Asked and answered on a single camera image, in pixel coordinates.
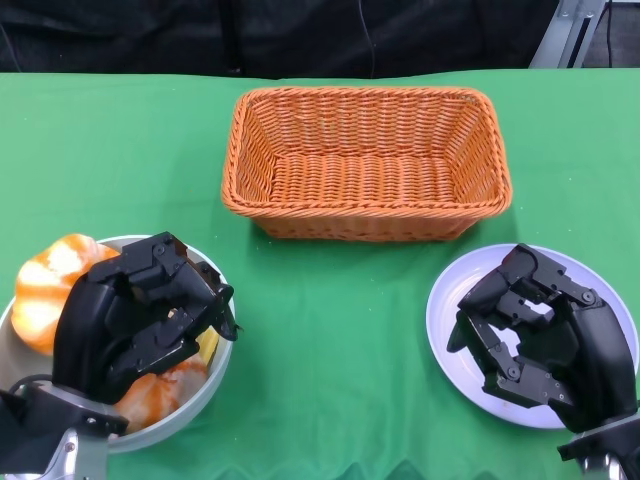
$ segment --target yellow object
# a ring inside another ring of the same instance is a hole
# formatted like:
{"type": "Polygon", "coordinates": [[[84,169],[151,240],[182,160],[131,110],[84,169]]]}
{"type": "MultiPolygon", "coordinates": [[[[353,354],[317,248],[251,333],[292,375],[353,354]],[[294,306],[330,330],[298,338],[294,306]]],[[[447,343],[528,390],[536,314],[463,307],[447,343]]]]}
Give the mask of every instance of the yellow object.
{"type": "Polygon", "coordinates": [[[207,328],[196,338],[196,341],[200,345],[200,351],[198,353],[205,365],[209,365],[218,346],[218,340],[220,340],[220,335],[218,335],[218,332],[216,332],[213,327],[207,328]]]}
{"type": "Polygon", "coordinates": [[[85,235],[61,238],[28,260],[16,280],[11,323],[18,336],[40,353],[53,353],[53,339],[73,284],[102,260],[118,256],[85,235]]]}

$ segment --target basket rim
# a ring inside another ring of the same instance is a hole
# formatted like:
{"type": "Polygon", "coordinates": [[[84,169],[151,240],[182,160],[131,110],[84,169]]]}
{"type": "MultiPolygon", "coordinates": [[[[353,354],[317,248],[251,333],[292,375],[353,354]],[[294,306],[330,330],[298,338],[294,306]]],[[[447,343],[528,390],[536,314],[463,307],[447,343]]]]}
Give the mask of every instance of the basket rim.
{"type": "Polygon", "coordinates": [[[483,218],[498,215],[505,211],[511,204],[513,190],[509,176],[504,140],[499,131],[498,119],[495,108],[489,98],[482,92],[469,87],[296,87],[278,86],[261,87],[253,89],[242,95],[235,106],[234,116],[229,136],[229,145],[223,173],[222,201],[234,213],[248,217],[280,218],[287,217],[429,217],[429,218],[483,218]],[[269,98],[281,95],[321,95],[327,92],[332,94],[370,95],[370,94],[395,94],[412,96],[445,96],[461,97],[469,96],[479,102],[482,114],[485,115],[490,125],[490,141],[492,144],[492,167],[496,174],[498,193],[490,200],[482,202],[382,202],[382,201],[300,201],[300,202],[273,202],[250,201],[243,198],[236,188],[235,172],[238,167],[238,155],[241,149],[240,142],[244,133],[244,119],[248,111],[249,103],[257,99],[269,98]]]}

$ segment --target metal bracket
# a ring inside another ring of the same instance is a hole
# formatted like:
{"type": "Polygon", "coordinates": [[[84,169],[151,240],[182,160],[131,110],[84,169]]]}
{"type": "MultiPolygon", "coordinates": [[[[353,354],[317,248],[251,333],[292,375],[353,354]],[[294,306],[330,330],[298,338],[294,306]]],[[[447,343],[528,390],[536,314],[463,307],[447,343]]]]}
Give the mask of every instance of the metal bracket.
{"type": "Polygon", "coordinates": [[[592,18],[601,10],[600,0],[560,0],[558,17],[571,20],[592,18]]]}

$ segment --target cable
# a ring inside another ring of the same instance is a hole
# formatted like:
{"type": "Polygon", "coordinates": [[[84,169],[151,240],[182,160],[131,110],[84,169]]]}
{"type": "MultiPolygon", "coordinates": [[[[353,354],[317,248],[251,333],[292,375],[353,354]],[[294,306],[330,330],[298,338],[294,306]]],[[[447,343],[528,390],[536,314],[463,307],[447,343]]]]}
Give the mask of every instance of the cable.
{"type": "Polygon", "coordinates": [[[16,67],[16,70],[22,73],[22,69],[20,68],[20,64],[18,63],[18,57],[16,57],[16,51],[13,49],[13,44],[11,40],[9,40],[9,35],[7,35],[7,31],[4,29],[4,25],[0,22],[0,30],[2,31],[2,36],[4,37],[4,41],[7,44],[7,50],[9,50],[9,55],[11,56],[11,60],[13,60],[13,65],[16,67]]]}
{"type": "Polygon", "coordinates": [[[13,385],[9,390],[7,390],[10,394],[14,394],[16,393],[20,387],[22,387],[23,385],[27,385],[29,383],[33,383],[33,382],[50,382],[51,381],[51,375],[47,374],[47,373],[41,373],[41,374],[37,374],[37,375],[29,375],[28,377],[24,377],[22,380],[20,380],[18,383],[16,383],[15,385],[13,385]]]}
{"type": "Polygon", "coordinates": [[[362,13],[362,0],[358,0],[358,11],[360,12],[360,21],[362,22],[362,29],[364,30],[364,35],[367,38],[367,43],[369,44],[369,52],[371,55],[371,73],[369,74],[369,78],[373,78],[373,74],[376,70],[376,49],[371,41],[371,37],[369,36],[369,29],[367,28],[367,22],[364,21],[364,14],[362,13]]]}
{"type": "Polygon", "coordinates": [[[609,0],[609,15],[607,16],[607,53],[609,54],[609,68],[613,68],[611,55],[611,15],[613,14],[613,0],[609,0]]]}

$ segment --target white plate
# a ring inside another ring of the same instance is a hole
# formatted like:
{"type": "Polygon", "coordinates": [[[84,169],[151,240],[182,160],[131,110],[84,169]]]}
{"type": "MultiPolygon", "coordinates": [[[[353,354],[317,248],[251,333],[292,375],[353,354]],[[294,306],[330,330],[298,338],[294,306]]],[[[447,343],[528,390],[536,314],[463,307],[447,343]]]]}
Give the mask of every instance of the white plate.
{"type": "MultiPolygon", "coordinates": [[[[484,393],[484,376],[469,350],[465,348],[458,353],[447,351],[449,336],[456,322],[458,302],[482,277],[500,265],[513,247],[515,244],[493,245],[474,250],[458,258],[440,274],[427,303],[427,337],[436,360],[449,380],[483,410],[526,427],[564,428],[557,415],[546,405],[527,409],[484,393]]],[[[629,344],[637,373],[638,333],[629,310],[618,294],[597,273],[580,262],[547,248],[533,248],[567,267],[567,275],[572,280],[593,288],[611,305],[629,344]]],[[[508,345],[511,355],[516,355],[515,347],[519,343],[517,335],[510,330],[495,331],[508,345]]]]}

